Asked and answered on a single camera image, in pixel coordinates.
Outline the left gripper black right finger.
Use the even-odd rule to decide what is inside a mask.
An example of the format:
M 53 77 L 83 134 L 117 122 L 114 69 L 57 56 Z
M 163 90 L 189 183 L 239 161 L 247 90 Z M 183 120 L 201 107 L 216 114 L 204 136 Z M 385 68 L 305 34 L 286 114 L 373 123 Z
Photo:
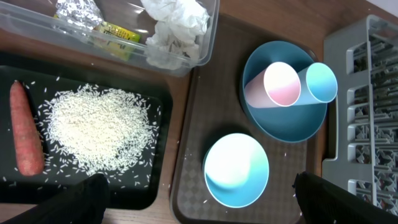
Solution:
M 397 224 L 397 216 L 313 173 L 297 174 L 292 187 L 306 223 Z

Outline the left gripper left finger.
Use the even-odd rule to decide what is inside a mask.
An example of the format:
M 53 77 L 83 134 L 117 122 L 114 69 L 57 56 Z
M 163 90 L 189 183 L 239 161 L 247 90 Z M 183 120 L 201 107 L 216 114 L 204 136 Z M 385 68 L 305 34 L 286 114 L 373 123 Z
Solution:
M 95 174 L 3 224 L 101 224 L 108 203 L 108 181 Z

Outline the orange carrot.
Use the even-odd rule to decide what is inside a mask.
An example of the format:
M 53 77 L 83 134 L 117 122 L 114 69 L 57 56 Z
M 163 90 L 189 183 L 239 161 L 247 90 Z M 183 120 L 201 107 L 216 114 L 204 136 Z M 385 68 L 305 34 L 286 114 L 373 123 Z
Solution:
M 44 154 L 29 101 L 20 82 L 11 85 L 9 99 L 17 168 L 24 176 L 38 175 L 44 169 Z

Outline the dark blue plate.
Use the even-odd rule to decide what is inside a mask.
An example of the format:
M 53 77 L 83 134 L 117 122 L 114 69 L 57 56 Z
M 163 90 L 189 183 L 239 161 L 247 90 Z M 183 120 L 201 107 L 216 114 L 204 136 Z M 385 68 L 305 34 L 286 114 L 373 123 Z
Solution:
M 283 142 L 311 138 L 322 126 L 326 103 L 277 108 L 254 108 L 246 101 L 244 87 L 272 62 L 285 62 L 299 72 L 316 62 L 309 53 L 290 42 L 275 40 L 260 45 L 248 58 L 239 84 L 241 107 L 250 122 L 263 133 Z

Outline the light blue bowl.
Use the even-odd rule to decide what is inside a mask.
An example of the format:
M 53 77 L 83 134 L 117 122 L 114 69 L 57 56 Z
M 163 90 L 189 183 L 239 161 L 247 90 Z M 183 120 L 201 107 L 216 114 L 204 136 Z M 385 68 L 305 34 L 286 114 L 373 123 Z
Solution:
M 261 144 L 243 133 L 217 140 L 206 152 L 202 170 L 211 196 L 229 208 L 244 208 L 259 199 L 270 172 Z

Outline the light blue cup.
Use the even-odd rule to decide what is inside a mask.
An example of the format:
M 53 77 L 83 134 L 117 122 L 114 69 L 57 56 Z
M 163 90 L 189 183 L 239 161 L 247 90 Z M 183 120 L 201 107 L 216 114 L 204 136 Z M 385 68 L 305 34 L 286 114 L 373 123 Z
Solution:
M 332 69 L 315 62 L 298 72 L 301 92 L 294 106 L 332 102 L 338 92 L 338 83 Z

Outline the pink cup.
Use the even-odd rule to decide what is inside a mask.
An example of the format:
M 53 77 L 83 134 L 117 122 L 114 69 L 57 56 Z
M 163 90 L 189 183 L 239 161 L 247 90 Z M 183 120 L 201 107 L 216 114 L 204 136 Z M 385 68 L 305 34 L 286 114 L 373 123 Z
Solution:
M 285 62 L 274 62 L 244 87 L 244 96 L 254 108 L 290 107 L 301 90 L 298 73 Z

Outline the white paper napkin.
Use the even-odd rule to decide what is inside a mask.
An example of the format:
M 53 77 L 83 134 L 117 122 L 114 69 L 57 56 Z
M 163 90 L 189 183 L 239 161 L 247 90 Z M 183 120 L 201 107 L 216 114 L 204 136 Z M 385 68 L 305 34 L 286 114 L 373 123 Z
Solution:
M 200 46 L 195 40 L 206 34 L 210 18 L 204 7 L 196 0 L 141 0 L 141 3 L 157 21 L 155 34 L 146 39 L 148 64 L 169 70 L 180 68 L 182 62 L 169 58 L 167 53 L 199 59 Z

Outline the foil snack wrapper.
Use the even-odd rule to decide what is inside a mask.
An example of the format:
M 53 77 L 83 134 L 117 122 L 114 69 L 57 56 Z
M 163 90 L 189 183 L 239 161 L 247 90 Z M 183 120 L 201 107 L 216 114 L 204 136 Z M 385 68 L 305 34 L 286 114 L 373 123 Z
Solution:
M 70 24 L 137 43 L 141 38 L 139 34 L 133 31 L 106 22 L 94 0 L 58 0 L 55 7 L 57 11 L 53 17 Z M 131 52 L 134 50 L 133 47 L 128 45 L 99 37 L 88 37 L 85 33 L 81 33 L 81 35 L 86 38 L 89 44 L 101 48 L 124 61 L 130 59 Z

